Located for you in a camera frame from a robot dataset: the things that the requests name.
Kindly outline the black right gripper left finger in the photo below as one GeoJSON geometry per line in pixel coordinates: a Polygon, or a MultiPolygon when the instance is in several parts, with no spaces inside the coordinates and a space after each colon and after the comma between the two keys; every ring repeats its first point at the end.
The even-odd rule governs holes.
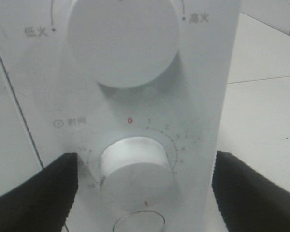
{"type": "Polygon", "coordinates": [[[0,232],[62,231],[77,190],[77,154],[64,153],[0,196],[0,232]]]}

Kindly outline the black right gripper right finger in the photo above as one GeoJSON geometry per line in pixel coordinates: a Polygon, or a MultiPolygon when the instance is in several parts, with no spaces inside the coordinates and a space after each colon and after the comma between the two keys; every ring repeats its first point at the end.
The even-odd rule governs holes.
{"type": "Polygon", "coordinates": [[[218,151],[212,190],[230,232],[290,232],[290,192],[229,152],[218,151]]]}

